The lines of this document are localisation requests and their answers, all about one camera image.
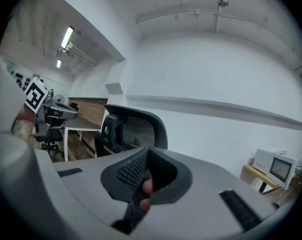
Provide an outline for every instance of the chair mesh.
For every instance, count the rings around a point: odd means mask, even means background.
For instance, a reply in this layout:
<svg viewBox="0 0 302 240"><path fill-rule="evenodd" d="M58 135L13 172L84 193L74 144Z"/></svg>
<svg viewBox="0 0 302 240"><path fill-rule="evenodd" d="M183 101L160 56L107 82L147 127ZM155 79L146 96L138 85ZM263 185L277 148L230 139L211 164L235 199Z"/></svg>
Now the chair mesh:
<svg viewBox="0 0 302 240"><path fill-rule="evenodd" d="M116 177L134 191L136 191L141 184L147 170L147 154L148 151L136 158L129 165L117 171Z"/></svg>
<svg viewBox="0 0 302 240"><path fill-rule="evenodd" d="M154 128L147 120L128 116L123 125L123 142L136 148L154 147Z"/></svg>

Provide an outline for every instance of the pipe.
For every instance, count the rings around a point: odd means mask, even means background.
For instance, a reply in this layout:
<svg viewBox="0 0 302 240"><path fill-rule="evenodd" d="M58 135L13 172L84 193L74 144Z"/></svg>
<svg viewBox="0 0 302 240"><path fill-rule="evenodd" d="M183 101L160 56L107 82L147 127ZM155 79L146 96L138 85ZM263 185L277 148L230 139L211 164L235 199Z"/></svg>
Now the pipe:
<svg viewBox="0 0 302 240"><path fill-rule="evenodd" d="M88 55L86 55L84 52L82 52L79 48L77 48L75 45L72 47L73 52L78 54L80 57L83 57L84 60L87 60L95 65L97 65L98 63L95 62L93 59L91 59Z"/></svg>
<svg viewBox="0 0 302 240"><path fill-rule="evenodd" d="M201 14L199 14L199 32L201 32Z"/></svg>
<svg viewBox="0 0 302 240"><path fill-rule="evenodd" d="M157 18L160 16L165 16L165 15L170 15L170 14L182 14L182 13L194 13L194 11L190 11L190 10L173 10L173 11L166 11L166 12L162 12L162 13L158 13L158 14L154 14L151 16L147 16L145 18L138 18L135 23L139 24L141 22L153 19L153 18Z"/></svg>
<svg viewBox="0 0 302 240"><path fill-rule="evenodd" d="M219 12L218 12L218 15L217 15L215 34L219 33L220 21L221 21L221 11L222 11L222 7L219 6Z"/></svg>

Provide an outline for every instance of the microwave oven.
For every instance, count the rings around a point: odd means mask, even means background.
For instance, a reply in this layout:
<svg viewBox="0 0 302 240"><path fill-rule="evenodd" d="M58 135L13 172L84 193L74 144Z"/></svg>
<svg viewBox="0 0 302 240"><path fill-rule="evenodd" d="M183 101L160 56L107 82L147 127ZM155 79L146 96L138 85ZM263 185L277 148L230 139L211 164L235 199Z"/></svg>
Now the microwave oven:
<svg viewBox="0 0 302 240"><path fill-rule="evenodd" d="M276 184L287 189L298 160L264 149L257 149L253 167L265 173Z"/></svg>

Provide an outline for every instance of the light fixture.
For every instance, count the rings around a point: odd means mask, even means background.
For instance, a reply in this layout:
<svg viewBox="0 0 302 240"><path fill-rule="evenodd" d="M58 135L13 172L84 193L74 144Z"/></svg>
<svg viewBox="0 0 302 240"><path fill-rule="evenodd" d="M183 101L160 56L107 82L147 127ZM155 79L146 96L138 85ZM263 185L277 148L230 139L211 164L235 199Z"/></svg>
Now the light fixture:
<svg viewBox="0 0 302 240"><path fill-rule="evenodd" d="M63 41L62 41L62 44L61 44L61 46L62 46L63 48L66 47L67 42L69 41L69 39L70 39L70 37L71 37L73 31L74 31L74 28L72 28L71 26L69 26L69 27L67 28L67 31L66 31L66 33L65 33L65 36L64 36Z"/></svg>
<svg viewBox="0 0 302 240"><path fill-rule="evenodd" d="M58 68L60 68L60 66L61 66L61 62L62 62L61 60L59 60L59 59L57 60L57 64L56 64L56 66L57 66Z"/></svg>

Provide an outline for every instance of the wooden table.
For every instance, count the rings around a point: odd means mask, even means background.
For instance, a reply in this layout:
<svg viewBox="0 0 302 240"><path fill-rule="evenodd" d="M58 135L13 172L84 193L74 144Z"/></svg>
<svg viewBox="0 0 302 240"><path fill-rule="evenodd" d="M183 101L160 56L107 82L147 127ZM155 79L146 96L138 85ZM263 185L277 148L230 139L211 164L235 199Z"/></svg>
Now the wooden table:
<svg viewBox="0 0 302 240"><path fill-rule="evenodd" d="M263 181L259 192L263 193L263 191L266 188L266 185L270 185L274 189L278 189L280 187L273 180L271 180L269 177L267 177L265 173L257 170L252 165L245 165L244 169Z"/></svg>
<svg viewBox="0 0 302 240"><path fill-rule="evenodd" d="M68 161L67 157L67 135L69 130L80 131L80 138L82 140L83 132L96 132L100 131L101 126L94 124L84 118L77 117L75 119L69 119L64 125L64 160Z"/></svg>

